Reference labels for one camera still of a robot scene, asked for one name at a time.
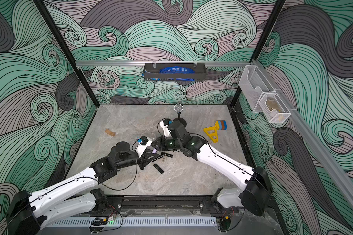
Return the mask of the black lipstick gold base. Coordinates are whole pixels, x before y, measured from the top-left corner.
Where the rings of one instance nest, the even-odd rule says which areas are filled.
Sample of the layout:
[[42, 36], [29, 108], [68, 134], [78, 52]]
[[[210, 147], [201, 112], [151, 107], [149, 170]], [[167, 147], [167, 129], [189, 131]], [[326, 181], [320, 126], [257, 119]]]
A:
[[173, 154], [170, 154], [170, 153], [161, 152], [161, 155], [162, 155], [162, 156], [169, 157], [169, 158], [173, 158]]

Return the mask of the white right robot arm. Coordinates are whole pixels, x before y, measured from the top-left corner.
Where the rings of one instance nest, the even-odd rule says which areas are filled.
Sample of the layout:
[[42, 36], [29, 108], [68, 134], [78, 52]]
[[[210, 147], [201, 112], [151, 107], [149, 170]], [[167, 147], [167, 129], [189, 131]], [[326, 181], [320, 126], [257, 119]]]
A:
[[243, 207], [254, 215], [264, 215], [273, 190], [265, 169], [253, 168], [226, 156], [203, 136], [187, 132], [178, 120], [165, 118], [157, 126], [163, 134], [152, 142], [152, 147], [158, 151], [179, 151], [216, 169], [236, 185], [233, 189], [218, 190], [214, 200], [221, 207]]

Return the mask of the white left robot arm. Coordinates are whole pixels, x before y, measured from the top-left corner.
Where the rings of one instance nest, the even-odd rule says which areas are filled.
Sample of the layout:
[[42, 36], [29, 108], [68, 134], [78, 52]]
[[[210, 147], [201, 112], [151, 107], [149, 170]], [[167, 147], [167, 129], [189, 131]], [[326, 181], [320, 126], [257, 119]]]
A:
[[35, 235], [59, 220], [93, 210], [105, 211], [106, 196], [94, 187], [125, 167], [144, 169], [157, 157], [147, 145], [132, 150], [129, 143], [119, 142], [106, 157], [68, 179], [32, 193], [23, 190], [15, 194], [6, 215], [8, 233]]

